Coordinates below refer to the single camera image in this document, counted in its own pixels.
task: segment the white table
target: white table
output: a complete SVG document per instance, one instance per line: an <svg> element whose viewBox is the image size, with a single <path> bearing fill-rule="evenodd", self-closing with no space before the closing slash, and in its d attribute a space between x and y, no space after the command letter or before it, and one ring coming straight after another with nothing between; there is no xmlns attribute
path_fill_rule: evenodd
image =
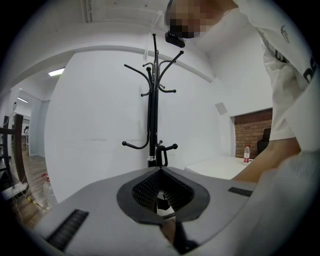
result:
<svg viewBox="0 0 320 256"><path fill-rule="evenodd" d="M249 164L250 162L245 163L243 158L217 156L203 162L186 166L184 169L205 176L231 180Z"/></svg>

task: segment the ceiling light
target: ceiling light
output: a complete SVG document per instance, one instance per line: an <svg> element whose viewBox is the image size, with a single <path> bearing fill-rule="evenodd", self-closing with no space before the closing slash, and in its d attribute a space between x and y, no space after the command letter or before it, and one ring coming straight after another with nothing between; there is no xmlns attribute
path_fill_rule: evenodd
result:
<svg viewBox="0 0 320 256"><path fill-rule="evenodd" d="M18 97L18 100L23 101L23 102L25 102L25 103L28 103L28 101L24 100L23 98L19 98L19 97Z"/></svg>
<svg viewBox="0 0 320 256"><path fill-rule="evenodd" d="M53 77L53 76L61 75L64 70L65 70L65 68L61 68L61 69L49 72L48 74L50 77Z"/></svg>

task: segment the brick wall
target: brick wall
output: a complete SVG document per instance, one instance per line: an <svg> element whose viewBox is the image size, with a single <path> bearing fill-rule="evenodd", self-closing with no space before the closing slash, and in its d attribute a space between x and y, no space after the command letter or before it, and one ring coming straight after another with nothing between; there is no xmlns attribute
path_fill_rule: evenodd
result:
<svg viewBox="0 0 320 256"><path fill-rule="evenodd" d="M243 158L246 144L250 144L250 158L257 156L257 142L262 139L265 128L272 123L272 109L243 114L234 118L235 156Z"/></svg>

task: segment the black camera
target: black camera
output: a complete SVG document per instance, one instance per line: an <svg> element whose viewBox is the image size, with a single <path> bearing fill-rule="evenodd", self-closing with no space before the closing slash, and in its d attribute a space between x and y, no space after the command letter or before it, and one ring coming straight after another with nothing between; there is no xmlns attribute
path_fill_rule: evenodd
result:
<svg viewBox="0 0 320 256"><path fill-rule="evenodd" d="M172 33L170 33L170 31L168 31L167 33L165 33L165 40L175 46L178 46L180 48L183 48L186 46L185 44L185 40L181 37L178 37Z"/></svg>

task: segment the wooden floor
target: wooden floor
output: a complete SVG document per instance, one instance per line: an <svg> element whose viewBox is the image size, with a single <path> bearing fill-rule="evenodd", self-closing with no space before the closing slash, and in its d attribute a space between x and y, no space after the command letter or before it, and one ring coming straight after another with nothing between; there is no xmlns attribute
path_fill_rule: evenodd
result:
<svg viewBox="0 0 320 256"><path fill-rule="evenodd" d="M28 156L26 150L22 151L22 156L26 176L25 179L27 180L29 185L27 196L36 201L38 204L47 208L48 204L43 193L43 186L45 181L41 177L42 174L47 173L46 159L38 155ZM12 157L12 159L10 160L10 168L14 183L18 183L19 179L14 157ZM10 206L13 213L15 214L17 221L20 223L22 222L24 225L28 226L31 229L48 212L47 210L42 209L41 207L28 201L28 199L23 195L20 197L16 196L15 198L16 204L15 201L12 201L10 203Z"/></svg>

